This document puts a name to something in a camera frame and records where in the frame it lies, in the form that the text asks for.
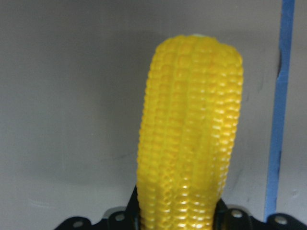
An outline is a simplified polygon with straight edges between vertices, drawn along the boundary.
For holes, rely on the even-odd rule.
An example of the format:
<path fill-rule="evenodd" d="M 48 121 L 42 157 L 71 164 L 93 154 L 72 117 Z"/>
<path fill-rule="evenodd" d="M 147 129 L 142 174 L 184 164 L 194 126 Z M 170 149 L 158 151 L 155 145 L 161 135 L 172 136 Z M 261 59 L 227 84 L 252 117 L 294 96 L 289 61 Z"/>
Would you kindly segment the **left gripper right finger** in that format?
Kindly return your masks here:
<path fill-rule="evenodd" d="M 269 215 L 260 221 L 242 208 L 229 208 L 222 199 L 214 206 L 214 230 L 307 230 L 307 225 L 285 213 Z"/>

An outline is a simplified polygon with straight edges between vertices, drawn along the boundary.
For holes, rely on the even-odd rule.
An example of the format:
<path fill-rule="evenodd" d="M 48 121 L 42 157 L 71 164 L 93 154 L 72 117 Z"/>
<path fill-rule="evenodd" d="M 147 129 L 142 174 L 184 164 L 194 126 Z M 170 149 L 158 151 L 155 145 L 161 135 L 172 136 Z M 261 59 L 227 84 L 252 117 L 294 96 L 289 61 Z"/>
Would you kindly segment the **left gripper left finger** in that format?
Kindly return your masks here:
<path fill-rule="evenodd" d="M 57 230 L 139 230 L 140 208 L 137 199 L 137 188 L 133 189 L 124 210 L 113 211 L 99 222 L 92 223 L 88 218 L 75 216 L 64 220 Z"/>

